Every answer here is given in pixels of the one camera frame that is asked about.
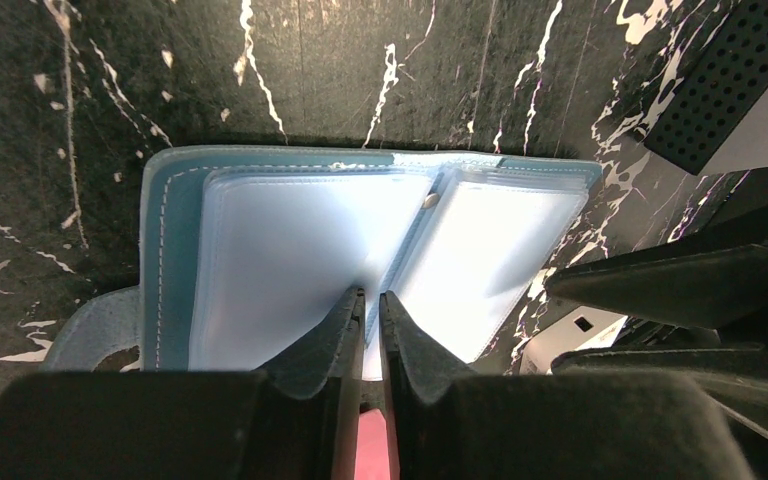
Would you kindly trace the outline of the blue leather card holder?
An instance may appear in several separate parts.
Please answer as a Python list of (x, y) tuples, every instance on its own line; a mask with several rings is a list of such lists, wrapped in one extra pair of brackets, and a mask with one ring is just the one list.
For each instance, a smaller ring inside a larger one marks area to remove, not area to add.
[(594, 161), (455, 152), (190, 146), (147, 163), (137, 287), (80, 308), (43, 366), (253, 370), (366, 294), (363, 376), (381, 377), (379, 297), (464, 362), (492, 343), (601, 177)]

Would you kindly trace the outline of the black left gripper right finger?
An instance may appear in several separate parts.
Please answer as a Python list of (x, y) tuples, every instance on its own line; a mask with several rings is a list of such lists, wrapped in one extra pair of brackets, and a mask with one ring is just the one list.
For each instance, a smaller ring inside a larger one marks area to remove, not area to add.
[(717, 405), (656, 372), (481, 375), (381, 295), (395, 479), (749, 479)]

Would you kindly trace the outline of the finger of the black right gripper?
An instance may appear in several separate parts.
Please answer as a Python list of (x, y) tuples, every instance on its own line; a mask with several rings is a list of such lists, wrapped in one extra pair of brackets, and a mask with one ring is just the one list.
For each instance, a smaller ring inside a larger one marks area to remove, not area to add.
[(768, 205), (645, 250), (565, 268), (547, 293), (664, 324), (717, 329), (768, 315)]
[(696, 382), (729, 417), (768, 440), (768, 350), (760, 344), (578, 350), (556, 357), (550, 370), (681, 375)]

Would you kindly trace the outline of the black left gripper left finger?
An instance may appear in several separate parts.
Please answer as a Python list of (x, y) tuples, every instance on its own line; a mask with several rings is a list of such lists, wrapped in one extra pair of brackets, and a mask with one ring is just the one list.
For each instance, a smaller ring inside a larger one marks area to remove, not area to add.
[(249, 372), (39, 373), (0, 396), (0, 479), (349, 479), (365, 294)]

